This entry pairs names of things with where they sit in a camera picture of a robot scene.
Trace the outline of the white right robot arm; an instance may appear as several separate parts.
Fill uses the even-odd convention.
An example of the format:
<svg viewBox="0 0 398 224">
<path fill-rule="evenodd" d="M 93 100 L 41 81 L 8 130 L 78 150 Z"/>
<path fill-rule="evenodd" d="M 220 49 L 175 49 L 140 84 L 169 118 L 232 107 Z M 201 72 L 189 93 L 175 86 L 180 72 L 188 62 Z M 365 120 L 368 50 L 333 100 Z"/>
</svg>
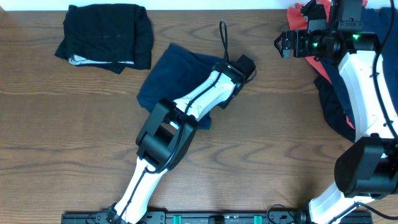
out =
<svg viewBox="0 0 398 224">
<path fill-rule="evenodd" d="M 355 140 L 337 160 L 335 181 L 296 223 L 340 223 L 358 207 L 397 194 L 397 113 L 372 32 L 287 30 L 274 41 L 281 57 L 331 56 L 348 91 Z"/>
</svg>

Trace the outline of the navy blue shorts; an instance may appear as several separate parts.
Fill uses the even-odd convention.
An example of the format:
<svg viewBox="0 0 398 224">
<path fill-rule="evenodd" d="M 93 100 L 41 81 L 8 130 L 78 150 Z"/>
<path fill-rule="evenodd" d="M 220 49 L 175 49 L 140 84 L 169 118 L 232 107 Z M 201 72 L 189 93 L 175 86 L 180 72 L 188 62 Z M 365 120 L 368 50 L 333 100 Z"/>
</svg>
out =
<svg viewBox="0 0 398 224">
<path fill-rule="evenodd" d="M 223 59 L 198 54 L 177 44 L 170 44 L 147 76 L 137 101 L 148 112 L 162 98 L 170 101 L 181 98 L 201 85 Z"/>
</svg>

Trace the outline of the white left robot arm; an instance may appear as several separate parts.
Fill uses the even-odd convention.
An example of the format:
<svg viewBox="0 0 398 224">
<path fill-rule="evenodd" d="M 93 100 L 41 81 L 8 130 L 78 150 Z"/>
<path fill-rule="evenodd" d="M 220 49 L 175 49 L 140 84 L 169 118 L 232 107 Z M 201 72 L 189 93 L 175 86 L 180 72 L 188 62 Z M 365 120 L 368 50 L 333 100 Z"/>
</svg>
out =
<svg viewBox="0 0 398 224">
<path fill-rule="evenodd" d="M 107 223 L 137 223 L 162 176 L 184 157 L 200 120 L 214 107 L 227 107 L 255 68 L 217 63 L 209 77 L 181 98 L 159 100 L 137 136 L 137 162 L 121 200 L 113 205 Z"/>
</svg>

